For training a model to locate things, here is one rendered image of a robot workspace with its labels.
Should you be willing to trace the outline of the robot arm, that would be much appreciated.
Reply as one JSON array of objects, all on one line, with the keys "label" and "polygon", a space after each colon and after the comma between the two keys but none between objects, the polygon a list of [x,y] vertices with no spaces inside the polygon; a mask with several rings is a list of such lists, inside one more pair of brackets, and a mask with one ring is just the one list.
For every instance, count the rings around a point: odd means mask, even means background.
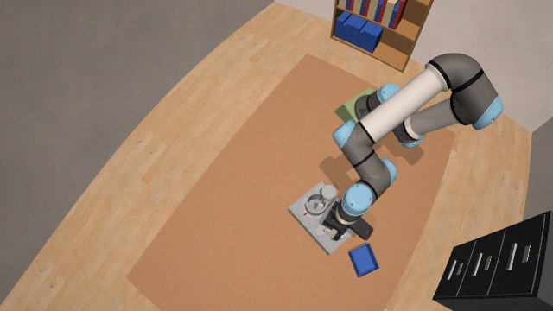
[{"label": "robot arm", "polygon": [[[450,98],[418,111],[439,92],[449,89]],[[436,56],[402,88],[390,83],[358,98],[354,112],[359,121],[346,121],[332,135],[361,178],[344,192],[336,207],[337,220],[349,225],[363,240],[372,235],[373,228],[360,217],[397,178],[395,165],[386,158],[379,159],[372,148],[389,132],[393,131],[403,147],[412,148],[423,141],[426,133],[453,124],[471,124],[481,130],[503,109],[479,62],[458,53]]]}]

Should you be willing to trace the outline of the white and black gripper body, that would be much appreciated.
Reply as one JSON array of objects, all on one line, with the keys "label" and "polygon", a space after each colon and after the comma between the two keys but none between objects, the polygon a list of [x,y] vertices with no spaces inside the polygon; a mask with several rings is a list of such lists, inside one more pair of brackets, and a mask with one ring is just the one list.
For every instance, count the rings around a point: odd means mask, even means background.
[{"label": "white and black gripper body", "polygon": [[[337,218],[336,218],[336,215],[335,215],[335,211],[336,211],[336,207],[338,205],[339,205],[339,202],[335,201],[332,208],[330,209],[327,217],[324,219],[322,224],[324,226],[330,228],[331,230],[335,229],[336,231],[341,232],[341,233],[343,233],[342,235],[344,235],[346,230],[349,228],[348,227],[349,225],[343,226],[343,224],[341,224],[339,222],[339,220],[336,221]],[[332,212],[332,213],[330,213],[330,212]]]}]

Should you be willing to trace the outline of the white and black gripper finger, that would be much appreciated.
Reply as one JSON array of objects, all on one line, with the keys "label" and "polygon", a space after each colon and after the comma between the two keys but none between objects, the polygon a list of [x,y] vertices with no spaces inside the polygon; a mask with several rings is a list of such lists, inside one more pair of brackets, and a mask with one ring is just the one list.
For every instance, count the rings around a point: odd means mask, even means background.
[{"label": "white and black gripper finger", "polygon": [[332,229],[332,230],[325,229],[324,231],[325,233],[327,233],[329,236],[333,238],[333,241],[338,241],[343,234],[341,232],[337,232],[335,229]]}]

